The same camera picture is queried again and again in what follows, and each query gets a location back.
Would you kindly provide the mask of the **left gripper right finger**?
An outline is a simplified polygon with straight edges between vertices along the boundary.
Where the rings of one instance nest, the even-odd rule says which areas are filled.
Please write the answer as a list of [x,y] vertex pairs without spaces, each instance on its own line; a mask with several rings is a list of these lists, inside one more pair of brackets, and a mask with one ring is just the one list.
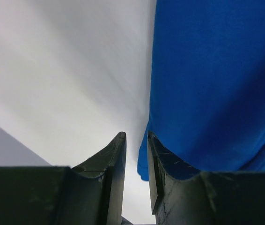
[[265,172],[205,172],[147,134],[152,214],[159,225],[265,225]]

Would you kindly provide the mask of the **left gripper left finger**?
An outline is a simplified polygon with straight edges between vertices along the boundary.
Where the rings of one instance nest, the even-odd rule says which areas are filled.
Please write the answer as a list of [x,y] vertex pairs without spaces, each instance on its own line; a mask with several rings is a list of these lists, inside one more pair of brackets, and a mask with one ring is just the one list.
[[126,134],[70,168],[0,167],[0,225],[119,225]]

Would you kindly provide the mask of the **blue printed t shirt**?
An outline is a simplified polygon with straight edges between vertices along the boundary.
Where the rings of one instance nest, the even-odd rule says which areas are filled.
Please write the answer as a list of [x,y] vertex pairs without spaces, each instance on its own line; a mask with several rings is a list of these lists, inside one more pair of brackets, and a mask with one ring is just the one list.
[[265,171],[265,0],[159,0],[149,121],[204,171]]

